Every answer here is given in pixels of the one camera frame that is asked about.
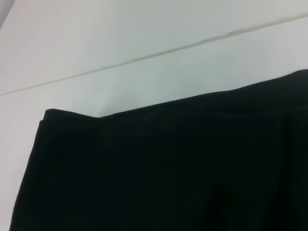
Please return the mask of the black shirt with FREE print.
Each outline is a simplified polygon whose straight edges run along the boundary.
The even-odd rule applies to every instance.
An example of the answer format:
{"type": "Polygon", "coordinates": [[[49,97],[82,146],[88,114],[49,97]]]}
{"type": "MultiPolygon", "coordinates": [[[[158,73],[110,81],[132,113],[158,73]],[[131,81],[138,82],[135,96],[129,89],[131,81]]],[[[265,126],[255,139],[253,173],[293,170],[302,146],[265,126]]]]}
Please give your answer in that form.
{"type": "Polygon", "coordinates": [[[100,118],[47,110],[9,231],[308,231],[308,70],[100,118]]]}

